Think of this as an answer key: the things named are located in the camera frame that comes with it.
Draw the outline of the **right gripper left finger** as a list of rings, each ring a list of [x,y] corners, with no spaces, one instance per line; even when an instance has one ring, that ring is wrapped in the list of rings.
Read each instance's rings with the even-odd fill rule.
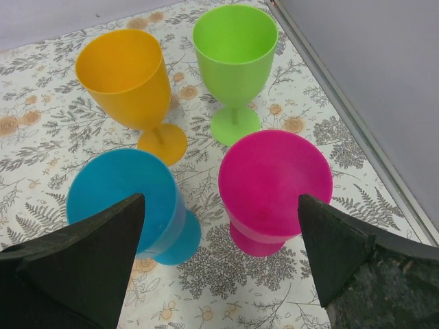
[[[145,198],[1,251],[2,328],[116,328]]]

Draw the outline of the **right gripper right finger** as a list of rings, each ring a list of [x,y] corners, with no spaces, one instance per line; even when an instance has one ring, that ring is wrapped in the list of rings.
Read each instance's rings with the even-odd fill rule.
[[[437,328],[438,248],[347,215],[311,195],[298,219],[332,328]]]

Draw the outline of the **blue plastic wine glass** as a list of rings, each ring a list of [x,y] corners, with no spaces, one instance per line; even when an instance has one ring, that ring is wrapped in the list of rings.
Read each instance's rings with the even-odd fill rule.
[[[189,260],[200,244],[200,224],[167,165],[146,151],[117,149],[90,161],[69,189],[67,221],[79,222],[135,193],[145,197],[136,258],[152,258],[162,265]]]

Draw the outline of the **pink plastic wine glass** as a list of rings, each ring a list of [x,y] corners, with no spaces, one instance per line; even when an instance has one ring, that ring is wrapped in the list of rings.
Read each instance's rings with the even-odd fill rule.
[[[300,195],[329,202],[333,178],[327,159],[307,139],[283,130],[261,130],[227,151],[218,188],[233,242],[250,256],[264,257],[301,233]]]

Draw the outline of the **orange plastic wine glass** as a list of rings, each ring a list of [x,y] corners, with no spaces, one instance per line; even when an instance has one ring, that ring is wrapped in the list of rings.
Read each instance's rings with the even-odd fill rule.
[[[80,52],[75,74],[108,116],[142,133],[138,149],[166,165],[184,156],[185,132],[164,122],[171,86],[161,46],[153,35],[137,29],[103,34]]]

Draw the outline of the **green plastic wine glass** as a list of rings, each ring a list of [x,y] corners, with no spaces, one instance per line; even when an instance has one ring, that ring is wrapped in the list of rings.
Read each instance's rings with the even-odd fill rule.
[[[193,44],[200,75],[223,106],[211,118],[211,133],[231,146],[260,129],[248,107],[268,80],[278,42],[275,21],[249,5],[223,5],[195,23]]]

